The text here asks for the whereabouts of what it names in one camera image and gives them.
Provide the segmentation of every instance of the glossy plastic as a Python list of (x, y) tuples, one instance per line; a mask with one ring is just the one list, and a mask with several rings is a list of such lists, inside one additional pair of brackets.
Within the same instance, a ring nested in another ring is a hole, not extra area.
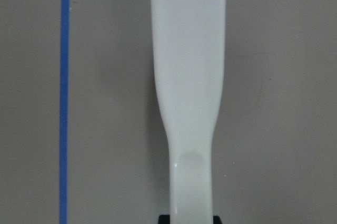
[(170, 150), (171, 224), (211, 224), (225, 0), (151, 1), (156, 91)]

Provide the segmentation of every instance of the white handle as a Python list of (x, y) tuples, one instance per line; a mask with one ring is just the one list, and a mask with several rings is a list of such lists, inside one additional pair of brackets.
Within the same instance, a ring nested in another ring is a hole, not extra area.
[(225, 0), (151, 1), (156, 90), (170, 150), (171, 224), (211, 224)]

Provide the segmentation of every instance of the gray background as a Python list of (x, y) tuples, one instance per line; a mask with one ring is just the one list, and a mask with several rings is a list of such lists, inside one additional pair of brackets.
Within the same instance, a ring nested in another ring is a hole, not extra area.
[[(0, 222), (57, 223), (60, 0), (0, 0)], [(68, 223), (156, 223), (150, 0), (71, 0)], [(227, 0), (214, 213), (337, 222), (337, 0)]]

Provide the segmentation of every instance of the plastic handle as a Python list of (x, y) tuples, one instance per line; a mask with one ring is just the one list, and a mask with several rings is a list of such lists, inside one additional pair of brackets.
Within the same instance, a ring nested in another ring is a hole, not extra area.
[(225, 0), (151, 3), (156, 90), (170, 150), (171, 224), (211, 224)]

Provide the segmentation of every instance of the blue grid line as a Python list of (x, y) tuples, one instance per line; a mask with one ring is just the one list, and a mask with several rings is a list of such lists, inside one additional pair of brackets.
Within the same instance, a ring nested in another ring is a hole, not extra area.
[(69, 0), (61, 0), (59, 222), (67, 224)]

